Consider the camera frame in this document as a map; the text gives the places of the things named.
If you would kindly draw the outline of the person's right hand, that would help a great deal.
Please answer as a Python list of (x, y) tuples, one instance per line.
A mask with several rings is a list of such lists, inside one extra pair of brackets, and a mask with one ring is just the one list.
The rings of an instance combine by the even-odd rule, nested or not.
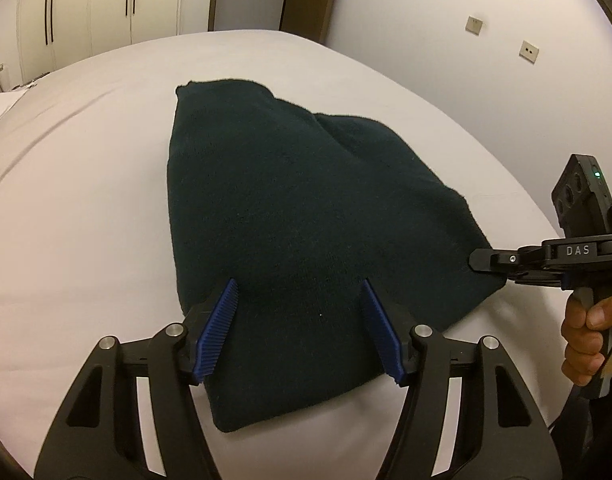
[(602, 333), (612, 328), (612, 297), (585, 309), (575, 295), (566, 301), (561, 335), (566, 341), (562, 373), (576, 386), (583, 387), (600, 370), (606, 359), (601, 354)]

